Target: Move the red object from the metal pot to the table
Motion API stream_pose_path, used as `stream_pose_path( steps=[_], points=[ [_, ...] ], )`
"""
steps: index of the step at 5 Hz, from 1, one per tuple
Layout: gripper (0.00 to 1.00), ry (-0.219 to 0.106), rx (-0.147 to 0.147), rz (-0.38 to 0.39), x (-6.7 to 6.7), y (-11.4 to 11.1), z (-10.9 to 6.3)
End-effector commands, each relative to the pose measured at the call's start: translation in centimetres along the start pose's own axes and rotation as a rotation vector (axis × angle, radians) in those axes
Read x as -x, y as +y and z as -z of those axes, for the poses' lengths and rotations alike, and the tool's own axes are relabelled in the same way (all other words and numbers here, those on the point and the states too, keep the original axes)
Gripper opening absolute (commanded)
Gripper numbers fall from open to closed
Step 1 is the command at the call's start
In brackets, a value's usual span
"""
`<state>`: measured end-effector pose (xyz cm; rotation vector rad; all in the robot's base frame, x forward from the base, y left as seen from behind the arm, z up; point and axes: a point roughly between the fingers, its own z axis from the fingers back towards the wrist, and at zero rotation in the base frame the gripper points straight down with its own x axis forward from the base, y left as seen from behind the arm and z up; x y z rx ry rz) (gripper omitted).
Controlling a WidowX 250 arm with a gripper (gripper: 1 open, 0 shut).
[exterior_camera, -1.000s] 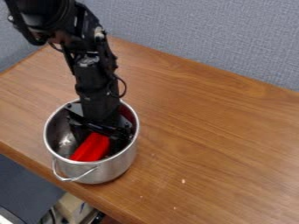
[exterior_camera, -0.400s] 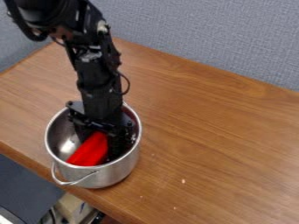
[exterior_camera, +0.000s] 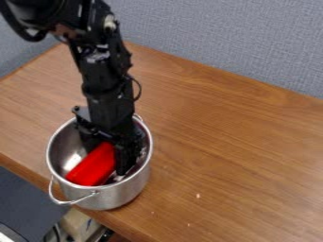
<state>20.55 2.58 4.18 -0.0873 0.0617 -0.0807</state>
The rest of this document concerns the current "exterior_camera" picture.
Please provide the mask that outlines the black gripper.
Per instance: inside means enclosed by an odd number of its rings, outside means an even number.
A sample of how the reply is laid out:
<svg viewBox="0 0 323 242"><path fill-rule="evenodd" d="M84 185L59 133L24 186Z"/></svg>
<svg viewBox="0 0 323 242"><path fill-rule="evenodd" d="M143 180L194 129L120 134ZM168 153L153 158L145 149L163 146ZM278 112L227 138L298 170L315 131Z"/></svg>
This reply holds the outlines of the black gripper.
<svg viewBox="0 0 323 242"><path fill-rule="evenodd" d="M143 139L132 120L133 89L84 88L83 94L87 105L73 108L83 147L89 153L103 141L115 145L116 173L124 176L135 166L143 148Z"/></svg>

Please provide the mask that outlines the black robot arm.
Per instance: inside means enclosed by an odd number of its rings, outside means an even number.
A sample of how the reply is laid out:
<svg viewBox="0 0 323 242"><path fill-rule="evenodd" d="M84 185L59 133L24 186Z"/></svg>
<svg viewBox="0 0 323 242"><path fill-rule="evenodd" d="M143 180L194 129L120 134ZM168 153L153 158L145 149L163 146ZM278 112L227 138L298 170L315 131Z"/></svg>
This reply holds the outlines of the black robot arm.
<svg viewBox="0 0 323 242"><path fill-rule="evenodd" d="M0 0L0 13L25 41L53 35L68 45L87 99L73 110L76 129L89 148L112 143L116 173L125 175L140 152L132 116L141 91L132 88L131 53L111 6L104 0Z"/></svg>

